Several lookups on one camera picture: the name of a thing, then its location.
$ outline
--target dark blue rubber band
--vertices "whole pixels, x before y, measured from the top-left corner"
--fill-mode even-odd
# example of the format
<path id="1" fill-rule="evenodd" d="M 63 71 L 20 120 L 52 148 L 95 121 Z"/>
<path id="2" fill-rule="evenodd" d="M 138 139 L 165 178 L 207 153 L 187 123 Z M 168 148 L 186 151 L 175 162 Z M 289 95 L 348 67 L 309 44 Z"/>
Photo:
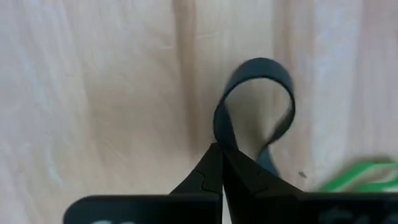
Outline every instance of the dark blue rubber band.
<path id="1" fill-rule="evenodd" d="M 213 117 L 213 132 L 218 144 L 224 150 L 239 150 L 235 133 L 229 116 L 225 100 L 238 85 L 253 79 L 266 78 L 282 85 L 290 96 L 290 105 L 285 115 L 276 124 L 271 136 L 264 143 L 264 149 L 278 140 L 290 128 L 295 115 L 295 100 L 293 95 L 293 81 L 287 70 L 279 63 L 266 59 L 255 58 L 239 66 L 229 79 L 224 94 L 218 103 Z"/>

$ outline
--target wooden surface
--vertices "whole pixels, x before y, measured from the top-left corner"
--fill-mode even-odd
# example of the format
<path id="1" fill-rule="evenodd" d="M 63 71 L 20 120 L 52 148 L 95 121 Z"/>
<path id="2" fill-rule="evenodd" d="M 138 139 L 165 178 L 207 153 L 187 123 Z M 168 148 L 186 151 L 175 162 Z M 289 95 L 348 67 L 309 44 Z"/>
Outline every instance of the wooden surface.
<path id="1" fill-rule="evenodd" d="M 272 147 L 285 180 L 313 190 L 398 156 L 395 0 L 0 0 L 0 21 L 1 223 L 61 223 L 85 195 L 168 193 L 253 57 L 295 80 L 295 123 Z M 246 154 L 286 103 L 269 82 L 229 99 Z"/>

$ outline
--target green plastic strip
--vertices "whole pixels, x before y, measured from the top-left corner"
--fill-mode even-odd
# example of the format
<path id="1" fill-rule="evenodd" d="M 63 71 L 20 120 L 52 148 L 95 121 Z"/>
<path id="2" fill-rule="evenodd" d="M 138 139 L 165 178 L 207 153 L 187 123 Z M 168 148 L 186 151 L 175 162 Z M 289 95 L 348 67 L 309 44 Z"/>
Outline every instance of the green plastic strip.
<path id="1" fill-rule="evenodd" d="M 347 185 L 360 178 L 363 174 L 378 168 L 397 167 L 398 163 L 375 163 L 363 162 L 355 165 L 349 171 L 345 172 L 335 180 L 323 186 L 319 192 L 341 192 Z M 398 188 L 398 176 L 387 182 L 368 183 L 359 186 L 355 192 L 383 192 L 389 189 Z"/>

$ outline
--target green object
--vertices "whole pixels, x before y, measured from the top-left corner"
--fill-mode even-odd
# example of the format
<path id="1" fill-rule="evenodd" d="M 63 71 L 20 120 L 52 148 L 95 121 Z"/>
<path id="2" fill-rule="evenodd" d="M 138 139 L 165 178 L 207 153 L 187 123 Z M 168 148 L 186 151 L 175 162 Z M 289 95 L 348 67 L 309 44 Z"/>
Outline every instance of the green object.
<path id="1" fill-rule="evenodd" d="M 341 192 L 341 190 L 351 184 L 354 180 L 357 180 L 366 172 L 377 168 L 384 167 L 397 167 L 398 163 L 375 163 L 375 162 L 363 162 L 355 165 L 349 171 L 345 172 L 335 180 L 322 187 L 320 192 Z M 398 187 L 398 176 L 395 179 L 387 182 L 375 182 L 363 184 L 354 189 L 355 192 L 383 192 L 389 189 Z"/>

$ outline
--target light wood grain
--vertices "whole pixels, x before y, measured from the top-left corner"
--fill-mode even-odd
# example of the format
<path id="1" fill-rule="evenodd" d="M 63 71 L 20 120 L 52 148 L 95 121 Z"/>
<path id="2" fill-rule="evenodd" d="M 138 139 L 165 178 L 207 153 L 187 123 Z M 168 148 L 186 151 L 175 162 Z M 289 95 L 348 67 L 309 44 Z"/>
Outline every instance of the light wood grain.
<path id="1" fill-rule="evenodd" d="M 0 0 L 0 21 L 1 223 L 61 223 L 91 194 L 168 193 L 253 57 L 295 80 L 295 123 L 272 147 L 285 180 L 313 190 L 398 156 L 395 0 Z M 228 103 L 255 157 L 287 97 L 256 82 Z"/>

